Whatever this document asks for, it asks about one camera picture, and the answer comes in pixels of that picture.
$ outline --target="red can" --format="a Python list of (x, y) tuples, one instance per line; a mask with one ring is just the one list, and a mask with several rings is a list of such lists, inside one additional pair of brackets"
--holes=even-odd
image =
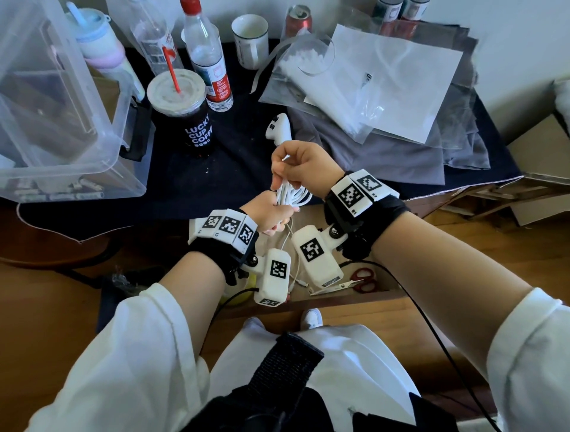
[(305, 5), (293, 5), (287, 9), (287, 17), (285, 18), (285, 37), (292, 38), (302, 28), (306, 28), (308, 32), (313, 29), (313, 17), (311, 9)]

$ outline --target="white paper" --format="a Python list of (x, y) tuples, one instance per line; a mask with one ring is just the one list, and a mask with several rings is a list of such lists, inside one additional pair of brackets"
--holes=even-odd
[(335, 76), (343, 94), (359, 94), (363, 76), (372, 76), (365, 92), (360, 92), (361, 99), (368, 100), (363, 122), (424, 144), (463, 53), (342, 25), (336, 26), (332, 41), (335, 60), (330, 72), (334, 76), (339, 68), (339, 74), (351, 75)]

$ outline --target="clear plastic storage box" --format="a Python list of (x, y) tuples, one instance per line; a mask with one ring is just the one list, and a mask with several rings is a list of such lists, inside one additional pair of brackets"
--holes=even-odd
[(58, 0), (2, 0), (0, 28), (0, 197), (143, 195), (154, 126), (141, 161), (119, 156), (137, 113), (129, 76), (91, 76)]

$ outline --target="dark blue cloth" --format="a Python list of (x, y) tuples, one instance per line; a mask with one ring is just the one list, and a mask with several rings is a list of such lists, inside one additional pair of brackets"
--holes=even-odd
[[(234, 106), (225, 113), (210, 111), (218, 148), (204, 159), (175, 150), (169, 142), (168, 119), (154, 113), (156, 125), (147, 191), (142, 197), (83, 202), (20, 205), (20, 216), (30, 225), (55, 231), (79, 241), (122, 227), (158, 219), (192, 219), (213, 209), (240, 207), (271, 183), (272, 141), (265, 139), (271, 119), (285, 107), (258, 103), (272, 67), (263, 73), (258, 90), (250, 95), (255, 71), (243, 69), (235, 45), (223, 44)], [(142, 56), (127, 50), (143, 84), (153, 75)], [(181, 50), (182, 61), (190, 67)], [(463, 186), (498, 182), (520, 174), (482, 102), (475, 103), (477, 126), (489, 151), (490, 170), (472, 171), (445, 167), (446, 185), (390, 184), (403, 199), (435, 194)]]

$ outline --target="plastic cup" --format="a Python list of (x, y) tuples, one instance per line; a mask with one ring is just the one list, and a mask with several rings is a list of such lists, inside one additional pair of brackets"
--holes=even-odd
[(207, 156), (214, 149), (214, 135), (208, 115), (206, 84), (187, 69), (174, 69), (180, 93), (170, 72), (163, 72), (150, 82), (146, 94), (152, 107), (168, 117), (173, 142), (180, 150)]

